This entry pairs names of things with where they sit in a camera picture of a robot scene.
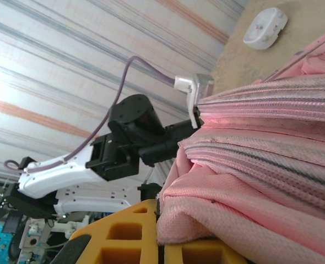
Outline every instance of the orange stripe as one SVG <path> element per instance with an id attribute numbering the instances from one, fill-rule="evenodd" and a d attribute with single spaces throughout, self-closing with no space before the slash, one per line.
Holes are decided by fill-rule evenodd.
<path id="1" fill-rule="evenodd" d="M 51 128 L 71 135 L 81 136 L 84 138 L 87 138 L 90 135 L 89 132 L 77 128 L 76 126 L 67 124 L 51 117 L 47 117 L 42 114 L 34 113 L 32 111 L 15 106 L 11 103 L 0 101 L 0 112 L 8 114 L 10 116 L 19 117 L 31 121 L 33 123 L 43 125 L 47 128 Z"/>
<path id="2" fill-rule="evenodd" d="M 210 36 L 221 42 L 222 44 L 226 44 L 229 36 L 223 33 L 221 30 L 217 29 L 214 25 L 207 22 L 203 18 L 199 17 L 196 13 L 194 13 L 189 8 L 185 7 L 178 0 L 156 0 L 160 4 L 165 5 L 173 12 L 179 14 L 183 18 L 187 19 L 189 22 L 200 28 L 201 30 L 208 33 Z"/>

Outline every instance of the striped curtain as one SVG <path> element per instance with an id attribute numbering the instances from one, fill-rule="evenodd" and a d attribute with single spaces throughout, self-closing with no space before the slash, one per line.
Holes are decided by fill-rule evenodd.
<path id="1" fill-rule="evenodd" d="M 210 73 L 248 0 L 0 0 L 2 163 L 78 146 L 98 125 L 125 61 L 163 73 Z M 163 125 L 187 118 L 186 96 L 133 64 L 121 98 L 147 95 Z M 104 127 L 100 134 L 108 133 Z"/>

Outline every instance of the yellow foam block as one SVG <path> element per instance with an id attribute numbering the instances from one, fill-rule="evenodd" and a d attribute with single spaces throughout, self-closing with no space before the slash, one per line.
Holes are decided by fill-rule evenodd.
<path id="1" fill-rule="evenodd" d="M 91 236 L 77 264 L 158 264 L 155 210 L 156 200 L 146 200 L 76 231 L 71 239 Z M 246 264 L 220 240 L 166 245 L 164 251 L 164 264 Z"/>

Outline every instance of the folded pink towel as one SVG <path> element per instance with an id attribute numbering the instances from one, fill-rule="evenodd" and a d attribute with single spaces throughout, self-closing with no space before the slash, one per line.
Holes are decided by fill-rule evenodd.
<path id="1" fill-rule="evenodd" d="M 325 36 L 202 100 L 160 193 L 158 242 L 216 236 L 255 263 L 325 263 Z"/>

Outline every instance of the robotic arm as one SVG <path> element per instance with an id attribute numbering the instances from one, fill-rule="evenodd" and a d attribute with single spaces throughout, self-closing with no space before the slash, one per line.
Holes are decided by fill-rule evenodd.
<path id="1" fill-rule="evenodd" d="M 142 200 L 155 198 L 165 179 L 145 184 L 139 173 L 140 160 L 153 167 L 176 157 L 178 142 L 200 126 L 197 103 L 212 94 L 210 75 L 177 76 L 175 88 L 187 93 L 190 120 L 163 127 L 149 99 L 132 95 L 111 108 L 111 133 L 97 137 L 76 156 L 45 162 L 23 158 L 16 184 L 5 199 L 31 218 L 52 218 L 54 213 L 73 211 L 116 212 Z M 62 160 L 62 165 L 35 173 L 29 169 Z"/>

